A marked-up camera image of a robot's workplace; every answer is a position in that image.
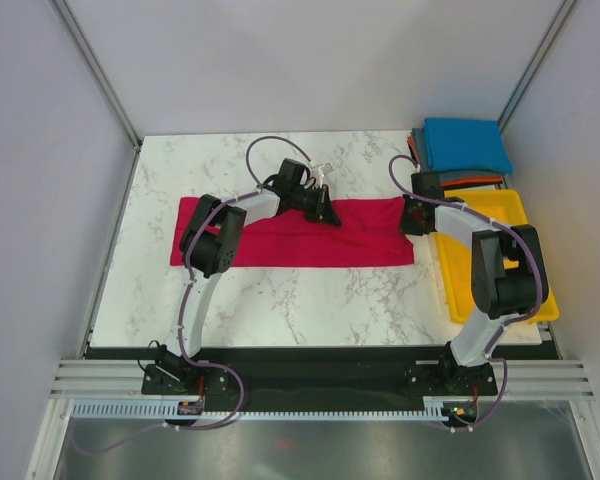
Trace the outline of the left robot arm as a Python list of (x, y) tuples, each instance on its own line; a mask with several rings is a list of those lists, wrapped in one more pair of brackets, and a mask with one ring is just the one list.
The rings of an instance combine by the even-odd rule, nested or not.
[(180, 240), (187, 273), (173, 340), (158, 347), (156, 361), (167, 365), (165, 382), (178, 393), (188, 393), (199, 382), (195, 359), (202, 346), (202, 331), (214, 290), (233, 266), (244, 229), (256, 222), (298, 211), (312, 223), (339, 227), (341, 220), (330, 199), (329, 187), (309, 176), (299, 161), (284, 159), (279, 171), (252, 192), (221, 200), (202, 196)]

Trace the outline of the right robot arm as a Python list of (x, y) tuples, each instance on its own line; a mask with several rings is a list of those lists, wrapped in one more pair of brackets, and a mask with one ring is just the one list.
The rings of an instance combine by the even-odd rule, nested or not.
[(459, 198), (447, 199), (434, 171), (411, 175), (399, 224), (407, 235), (437, 233), (469, 249), (470, 289), (475, 308), (450, 342), (453, 357), (438, 368), (447, 392), (474, 381), (472, 367), (485, 364), (507, 327), (526, 321), (546, 302), (548, 280), (537, 230), (491, 219)]

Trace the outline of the red t-shirt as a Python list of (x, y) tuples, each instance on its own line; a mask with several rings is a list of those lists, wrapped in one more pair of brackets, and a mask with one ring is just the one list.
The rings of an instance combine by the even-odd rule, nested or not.
[(400, 232), (404, 201), (335, 200), (339, 227), (313, 223), (302, 212), (244, 228), (233, 263), (239, 268), (383, 268), (415, 263), (414, 246)]

